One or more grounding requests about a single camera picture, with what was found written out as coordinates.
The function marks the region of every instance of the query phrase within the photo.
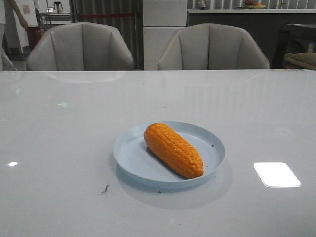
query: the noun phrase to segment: orange corn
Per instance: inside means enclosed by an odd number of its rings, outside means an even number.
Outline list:
[[[203,175],[203,160],[198,151],[166,124],[148,126],[144,138],[149,149],[178,174],[186,178]]]

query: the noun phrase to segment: plate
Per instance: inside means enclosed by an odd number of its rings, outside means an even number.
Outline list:
[[[119,167],[139,184],[165,189],[186,188],[210,179],[224,161],[225,148],[222,142],[213,133],[189,123],[163,123],[198,150],[203,159],[204,174],[193,179],[183,179],[153,155],[143,137],[145,129],[152,123],[133,127],[117,138],[113,155]]]
[[[248,9],[262,9],[265,8],[265,5],[245,5]]]

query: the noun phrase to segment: white cabinet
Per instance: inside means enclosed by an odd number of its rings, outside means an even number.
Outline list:
[[[187,0],[143,0],[145,70],[156,70],[171,35],[186,22]]]

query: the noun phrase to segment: person's arm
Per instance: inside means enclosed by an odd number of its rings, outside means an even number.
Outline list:
[[[22,13],[20,12],[19,7],[17,6],[16,2],[14,0],[8,0],[8,2],[10,3],[11,7],[13,8],[13,10],[15,11],[15,13],[18,15],[19,17],[19,22],[20,24],[27,29],[29,24],[27,23],[27,21],[24,19]]]

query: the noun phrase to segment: chair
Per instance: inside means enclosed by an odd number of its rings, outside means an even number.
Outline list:
[[[269,69],[270,63],[244,29],[204,23],[171,37],[157,70]]]
[[[133,57],[112,27],[77,22],[49,29],[26,61],[28,71],[132,70]]]
[[[284,60],[284,68],[316,70],[316,53],[287,53]]]

